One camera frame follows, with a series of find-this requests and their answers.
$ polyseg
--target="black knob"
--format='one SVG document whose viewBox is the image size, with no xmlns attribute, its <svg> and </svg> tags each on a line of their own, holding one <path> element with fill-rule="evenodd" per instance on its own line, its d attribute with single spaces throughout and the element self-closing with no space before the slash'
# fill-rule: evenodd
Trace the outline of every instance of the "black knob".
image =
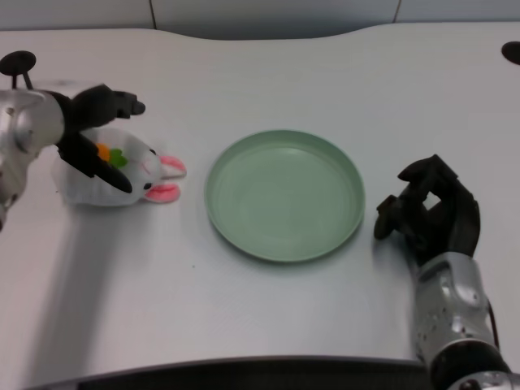
<svg viewBox="0 0 520 390">
<path fill-rule="evenodd" d="M 508 42 L 503 45 L 502 55 L 510 62 L 520 65 L 520 42 Z"/>
<path fill-rule="evenodd" d="M 15 51 L 0 59 L 0 73 L 6 76 L 23 75 L 34 68 L 36 55 L 30 51 Z"/>
</svg>

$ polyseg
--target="white plush rabbit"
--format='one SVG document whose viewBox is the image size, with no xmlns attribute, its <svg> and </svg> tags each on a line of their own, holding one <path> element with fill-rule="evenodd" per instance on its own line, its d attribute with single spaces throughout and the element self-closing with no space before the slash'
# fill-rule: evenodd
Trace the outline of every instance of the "white plush rabbit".
<svg viewBox="0 0 520 390">
<path fill-rule="evenodd" d="M 66 202 L 127 206 L 142 198 L 158 203 L 179 198 L 177 184 L 162 182 L 186 175 L 186 168 L 178 158 L 159 156 L 139 138 L 119 129 L 93 128 L 83 134 L 96 143 L 100 158 L 127 176 L 132 193 L 124 193 L 97 176 L 90 178 L 57 157 L 52 176 Z"/>
</svg>

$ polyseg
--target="bunny ear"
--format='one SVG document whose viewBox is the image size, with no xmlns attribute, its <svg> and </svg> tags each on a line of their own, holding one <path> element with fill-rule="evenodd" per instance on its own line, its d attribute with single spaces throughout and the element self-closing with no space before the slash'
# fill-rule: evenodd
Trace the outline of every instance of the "bunny ear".
<svg viewBox="0 0 520 390">
<path fill-rule="evenodd" d="M 170 203 L 180 197 L 180 189 L 177 184 L 160 184 L 152 187 L 145 193 L 145 199 L 155 203 Z"/>
<path fill-rule="evenodd" d="M 162 178 L 164 180 L 186 176 L 186 167 L 178 158 L 172 156 L 161 156 L 160 158 L 162 164 Z"/>
</svg>

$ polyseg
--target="plastic dish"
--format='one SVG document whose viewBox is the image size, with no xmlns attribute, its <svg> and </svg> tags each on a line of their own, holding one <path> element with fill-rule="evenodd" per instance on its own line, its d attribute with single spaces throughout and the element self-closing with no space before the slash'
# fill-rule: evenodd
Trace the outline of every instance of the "plastic dish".
<svg viewBox="0 0 520 390">
<path fill-rule="evenodd" d="M 331 252 L 365 211 L 353 162 L 330 142 L 290 130 L 253 134 L 226 149 L 208 176 L 205 199 L 222 236 L 277 262 Z"/>
</svg>

